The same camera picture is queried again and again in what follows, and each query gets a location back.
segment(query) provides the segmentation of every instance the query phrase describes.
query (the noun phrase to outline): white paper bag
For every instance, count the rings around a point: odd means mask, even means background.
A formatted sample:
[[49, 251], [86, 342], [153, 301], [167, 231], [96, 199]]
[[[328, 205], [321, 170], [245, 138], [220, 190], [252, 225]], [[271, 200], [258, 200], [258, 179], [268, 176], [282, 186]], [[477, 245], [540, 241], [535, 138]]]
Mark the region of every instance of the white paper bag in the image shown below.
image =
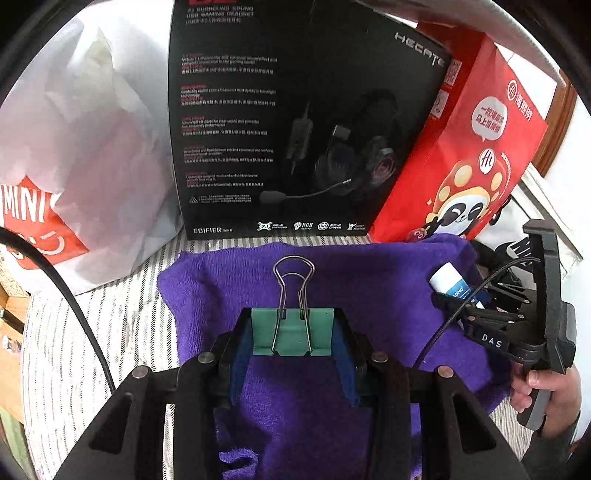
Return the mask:
[[[166, 49], [150, 49], [151, 65], [166, 65]], [[119, 73], [126, 62], [117, 67], [100, 28], [75, 18], [0, 108], [2, 224], [44, 253], [75, 294], [128, 275], [181, 227], [168, 125]], [[166, 82], [145, 85], [154, 85], [146, 103], [161, 104]], [[53, 288], [3, 249], [27, 291]]]

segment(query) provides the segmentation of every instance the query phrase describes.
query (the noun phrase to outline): glue stick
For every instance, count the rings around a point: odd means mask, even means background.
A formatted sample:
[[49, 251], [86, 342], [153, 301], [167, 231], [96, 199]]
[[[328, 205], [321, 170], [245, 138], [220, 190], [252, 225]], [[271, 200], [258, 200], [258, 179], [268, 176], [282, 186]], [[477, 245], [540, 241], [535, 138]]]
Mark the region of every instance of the glue stick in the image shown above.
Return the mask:
[[[429, 283], [436, 292], [444, 293], [461, 300], [465, 299], [472, 291], [466, 280], [463, 279], [458, 270], [449, 262], [435, 272], [429, 279]], [[484, 308], [484, 305], [477, 300], [475, 300], [474, 305], [480, 309]]]

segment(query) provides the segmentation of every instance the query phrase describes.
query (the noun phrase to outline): black box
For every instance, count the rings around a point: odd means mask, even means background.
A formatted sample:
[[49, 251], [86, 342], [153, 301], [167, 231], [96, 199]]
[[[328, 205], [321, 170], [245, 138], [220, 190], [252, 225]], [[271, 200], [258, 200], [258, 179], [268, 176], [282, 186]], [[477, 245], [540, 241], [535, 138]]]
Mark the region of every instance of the black box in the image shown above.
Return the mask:
[[366, 234], [449, 61], [348, 0], [177, 0], [168, 92], [188, 238]]

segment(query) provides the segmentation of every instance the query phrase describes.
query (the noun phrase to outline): panda cartoon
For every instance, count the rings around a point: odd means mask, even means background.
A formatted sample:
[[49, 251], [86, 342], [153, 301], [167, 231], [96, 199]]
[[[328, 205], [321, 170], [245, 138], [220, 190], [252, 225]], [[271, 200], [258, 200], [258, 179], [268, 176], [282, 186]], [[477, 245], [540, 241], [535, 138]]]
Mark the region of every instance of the panda cartoon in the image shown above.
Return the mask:
[[434, 233], [467, 235], [491, 209], [497, 210], [509, 183], [505, 165], [494, 159], [480, 164], [460, 160], [441, 183], [423, 229]]

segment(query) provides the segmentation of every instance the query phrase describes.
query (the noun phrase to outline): black cable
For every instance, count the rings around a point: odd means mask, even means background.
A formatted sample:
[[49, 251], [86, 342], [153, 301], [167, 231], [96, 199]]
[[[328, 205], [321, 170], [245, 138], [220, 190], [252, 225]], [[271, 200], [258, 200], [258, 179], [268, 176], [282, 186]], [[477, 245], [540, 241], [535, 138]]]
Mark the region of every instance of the black cable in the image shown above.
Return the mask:
[[115, 391], [115, 383], [113, 382], [113, 377], [111, 376], [111, 372], [109, 371], [109, 365], [107, 364], [107, 360], [103, 354], [103, 350], [100, 349], [99, 342], [96, 340], [95, 334], [92, 332], [90, 325], [86, 321], [84, 313], [82, 313], [82, 309], [76, 298], [74, 297], [72, 291], [69, 289], [68, 285], [64, 281], [64, 279], [60, 276], [54, 266], [49, 262], [45, 256], [37, 250], [34, 246], [32, 246], [29, 242], [27, 242], [24, 238], [21, 238], [14, 232], [5, 229], [4, 227], [0, 227], [0, 244], [4, 244], [8, 247], [11, 247], [15, 250], [18, 250], [22, 253], [25, 257], [29, 258], [36, 266], [38, 266], [45, 274], [49, 277], [49, 279], [54, 283], [54, 285], [59, 289], [61, 294], [66, 299], [68, 305], [74, 312], [74, 315], [80, 322], [80, 326], [86, 337], [88, 338], [92, 349], [95, 351], [96, 356], [99, 359], [100, 366], [103, 369], [103, 373], [105, 374], [105, 378], [107, 380], [107, 385], [109, 386], [109, 390], [111, 393]]
[[474, 298], [476, 297], [476, 295], [478, 295], [480, 293], [480, 291], [484, 287], [486, 287], [486, 285], [489, 282], [491, 282], [496, 277], [498, 277], [499, 275], [501, 275], [503, 272], [505, 272], [505, 270], [513, 267], [514, 265], [517, 265], [517, 264], [520, 264], [520, 263], [523, 263], [523, 262], [541, 263], [542, 260], [540, 260], [539, 258], [536, 258], [536, 257], [516, 258], [516, 259], [511, 260], [510, 262], [506, 263], [505, 265], [500, 266], [493, 273], [491, 273], [488, 277], [486, 277], [484, 280], [482, 280], [482, 282], [474, 290], [472, 290], [472, 292], [470, 292], [470, 294], [466, 297], [466, 299], [464, 300], [464, 303], [462, 303], [458, 307], [458, 309], [452, 314], [452, 316], [449, 317], [448, 320], [443, 325], [441, 325], [437, 329], [437, 331], [433, 334], [433, 336], [429, 339], [429, 341], [427, 342], [427, 344], [425, 345], [425, 347], [423, 348], [423, 350], [421, 351], [421, 353], [418, 354], [418, 357], [417, 357], [417, 359], [414, 362], [413, 369], [418, 369], [423, 364], [423, 361], [425, 360], [425, 357], [431, 351], [431, 348], [433, 348], [433, 346], [441, 338], [441, 335], [443, 335], [443, 332], [445, 332], [445, 330], [447, 329], [447, 327], [449, 327], [453, 322], [455, 322], [455, 320], [460, 316], [462, 310], [464, 308], [466, 308], [468, 306], [468, 304], [472, 300], [474, 300]]

